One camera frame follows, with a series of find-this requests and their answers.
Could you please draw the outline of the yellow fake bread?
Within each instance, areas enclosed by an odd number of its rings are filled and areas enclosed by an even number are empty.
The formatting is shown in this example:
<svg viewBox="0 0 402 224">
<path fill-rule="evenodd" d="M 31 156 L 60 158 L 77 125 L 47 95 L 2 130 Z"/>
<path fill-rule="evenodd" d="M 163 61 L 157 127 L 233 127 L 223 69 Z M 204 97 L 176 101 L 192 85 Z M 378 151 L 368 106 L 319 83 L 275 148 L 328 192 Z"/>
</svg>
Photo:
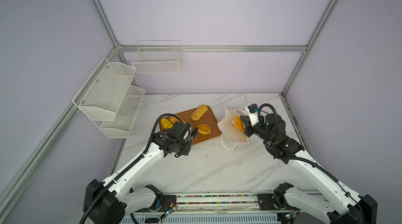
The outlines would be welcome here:
<svg viewBox="0 0 402 224">
<path fill-rule="evenodd" d="M 183 124 L 186 124 L 186 121 L 179 115 L 170 116 L 169 120 L 171 121 L 172 124 L 175 124 L 176 122 L 181 122 Z"/>
<path fill-rule="evenodd" d="M 173 123 L 166 118 L 162 118 L 160 123 L 161 123 L 162 130 L 171 129 L 173 127 Z"/>
<path fill-rule="evenodd" d="M 210 127 L 206 124 L 199 124 L 199 125 L 197 125 L 197 127 L 198 127 L 198 132 L 201 135 L 209 135 L 211 133 Z"/>
</svg>

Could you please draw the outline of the ridged long fake bread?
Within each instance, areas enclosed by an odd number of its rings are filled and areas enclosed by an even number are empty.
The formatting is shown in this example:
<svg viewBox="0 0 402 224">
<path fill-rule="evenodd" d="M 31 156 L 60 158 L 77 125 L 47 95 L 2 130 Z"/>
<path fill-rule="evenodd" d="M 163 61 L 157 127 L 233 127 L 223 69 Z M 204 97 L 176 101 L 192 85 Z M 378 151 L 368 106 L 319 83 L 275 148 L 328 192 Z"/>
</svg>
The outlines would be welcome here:
<svg viewBox="0 0 402 224">
<path fill-rule="evenodd" d="M 206 105 L 200 105 L 197 107 L 191 114 L 190 118 L 193 121 L 199 121 L 205 113 L 208 111 L 208 107 Z"/>
</svg>

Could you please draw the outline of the sesame topped fake bread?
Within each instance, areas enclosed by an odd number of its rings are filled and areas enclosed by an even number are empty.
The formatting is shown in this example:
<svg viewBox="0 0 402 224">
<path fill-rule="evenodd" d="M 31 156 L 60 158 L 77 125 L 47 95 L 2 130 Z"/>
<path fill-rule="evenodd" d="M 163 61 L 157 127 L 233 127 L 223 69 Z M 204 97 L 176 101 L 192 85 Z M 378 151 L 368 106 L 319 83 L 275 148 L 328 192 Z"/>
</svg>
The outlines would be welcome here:
<svg viewBox="0 0 402 224">
<path fill-rule="evenodd" d="M 245 126 L 239 116 L 235 116 L 232 123 L 238 131 L 244 131 Z"/>
</svg>

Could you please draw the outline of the cartoon animal paper bag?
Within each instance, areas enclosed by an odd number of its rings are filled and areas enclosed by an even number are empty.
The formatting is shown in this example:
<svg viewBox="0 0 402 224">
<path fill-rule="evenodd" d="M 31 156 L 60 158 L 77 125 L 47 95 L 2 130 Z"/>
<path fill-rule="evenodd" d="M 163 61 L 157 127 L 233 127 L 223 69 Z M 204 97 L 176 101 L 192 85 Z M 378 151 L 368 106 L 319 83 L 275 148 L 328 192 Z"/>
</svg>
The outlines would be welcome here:
<svg viewBox="0 0 402 224">
<path fill-rule="evenodd" d="M 246 146 L 250 143 L 250 138 L 234 127 L 232 121 L 235 116 L 247 116 L 247 113 L 238 108 L 226 107 L 224 118 L 217 124 L 222 132 L 221 143 L 228 151 L 234 151 L 238 146 Z"/>
</svg>

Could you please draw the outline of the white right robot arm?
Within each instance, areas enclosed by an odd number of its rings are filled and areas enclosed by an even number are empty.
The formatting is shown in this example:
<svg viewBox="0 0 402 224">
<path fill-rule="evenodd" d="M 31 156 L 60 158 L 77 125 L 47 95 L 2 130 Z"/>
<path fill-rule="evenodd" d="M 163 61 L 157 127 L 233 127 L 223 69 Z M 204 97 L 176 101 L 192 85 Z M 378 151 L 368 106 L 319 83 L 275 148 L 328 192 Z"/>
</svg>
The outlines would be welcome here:
<svg viewBox="0 0 402 224">
<path fill-rule="evenodd" d="M 297 141 L 286 135 L 283 127 L 278 126 L 282 121 L 278 115 L 268 114 L 262 120 L 255 113 L 240 119 L 245 125 L 246 136 L 258 136 L 270 155 L 296 170 L 325 197 L 325 200 L 320 200 L 302 193 L 290 183 L 282 183 L 274 191 L 275 207 L 295 207 L 326 224 L 377 222 L 377 201 L 347 187 L 319 165 Z"/>
</svg>

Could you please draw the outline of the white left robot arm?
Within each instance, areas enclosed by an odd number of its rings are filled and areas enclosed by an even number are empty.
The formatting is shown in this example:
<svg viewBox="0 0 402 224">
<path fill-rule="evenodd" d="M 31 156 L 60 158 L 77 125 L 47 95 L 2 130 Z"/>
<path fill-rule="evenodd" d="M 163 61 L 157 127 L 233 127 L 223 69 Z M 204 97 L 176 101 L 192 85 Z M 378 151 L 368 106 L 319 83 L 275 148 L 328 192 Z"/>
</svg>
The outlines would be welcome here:
<svg viewBox="0 0 402 224">
<path fill-rule="evenodd" d="M 198 128 L 189 123 L 176 122 L 164 131 L 151 132 L 145 148 L 120 170 L 103 181 L 93 180 L 85 193 L 80 223 L 90 219 L 95 224 L 119 224 L 126 215 L 142 209 L 158 211 L 163 206 L 163 193 L 153 185 L 134 191 L 134 184 L 153 165 L 168 154 L 187 156 Z"/>
</svg>

